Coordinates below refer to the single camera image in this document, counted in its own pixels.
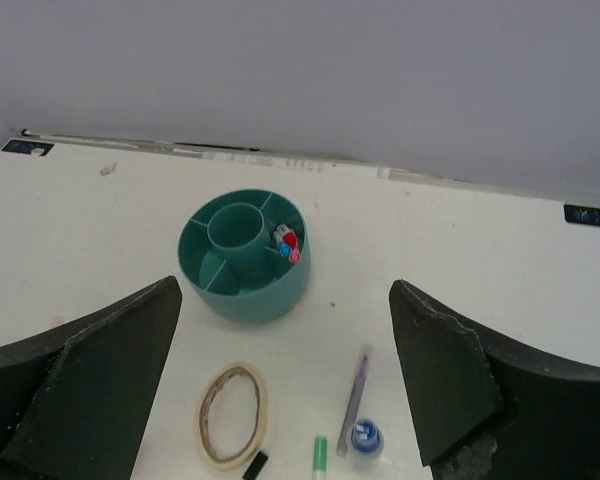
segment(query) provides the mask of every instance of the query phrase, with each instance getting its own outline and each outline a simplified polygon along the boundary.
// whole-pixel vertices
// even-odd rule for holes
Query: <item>roll of tape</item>
[[[253,383],[257,403],[255,427],[249,441],[238,453],[228,457],[220,457],[213,448],[209,438],[209,410],[216,395],[218,395],[229,380],[237,376],[247,377]],[[235,363],[229,365],[213,377],[200,399],[197,423],[198,439],[202,455],[212,465],[222,470],[228,470],[246,462],[262,445],[267,430],[267,391],[264,380],[258,370],[247,363]]]

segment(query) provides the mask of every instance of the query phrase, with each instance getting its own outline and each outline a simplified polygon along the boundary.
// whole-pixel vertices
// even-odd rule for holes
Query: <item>black label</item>
[[[600,227],[600,208],[565,204],[564,219],[567,223]]]
[[[53,143],[31,142],[29,140],[9,140],[9,143],[2,148],[2,151],[44,157],[49,153],[51,148],[53,148]]]

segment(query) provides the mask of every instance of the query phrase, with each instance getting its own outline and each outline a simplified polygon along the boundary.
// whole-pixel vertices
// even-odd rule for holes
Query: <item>green marker cap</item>
[[[316,437],[313,444],[313,471],[327,471],[327,437]]]

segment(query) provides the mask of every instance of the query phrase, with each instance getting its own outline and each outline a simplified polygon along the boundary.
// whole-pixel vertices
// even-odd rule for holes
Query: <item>teal plastic container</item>
[[[286,224],[302,259],[283,257],[272,234]],[[298,209],[266,190],[238,190],[214,198],[187,222],[178,244],[182,271],[200,297],[230,320],[261,323],[288,312],[309,281],[307,227]]]

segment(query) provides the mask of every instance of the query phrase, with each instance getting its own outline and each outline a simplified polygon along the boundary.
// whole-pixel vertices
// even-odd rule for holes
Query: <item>white tabletop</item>
[[[356,478],[333,453],[364,342],[374,356],[360,413],[385,436],[373,477],[431,478],[392,334],[387,297],[400,278],[506,335],[600,366],[600,229],[566,224],[561,203],[378,179],[372,167],[218,161],[227,159],[63,144],[46,157],[0,153],[0,345],[178,278],[182,311],[134,480],[242,475],[246,465],[229,473],[203,465],[194,440],[204,386],[235,361],[255,365],[269,391],[270,460],[260,480],[309,478],[317,434],[330,441],[329,478]],[[299,207],[312,250],[305,298],[260,328],[209,310],[176,254],[196,209],[251,187]]]

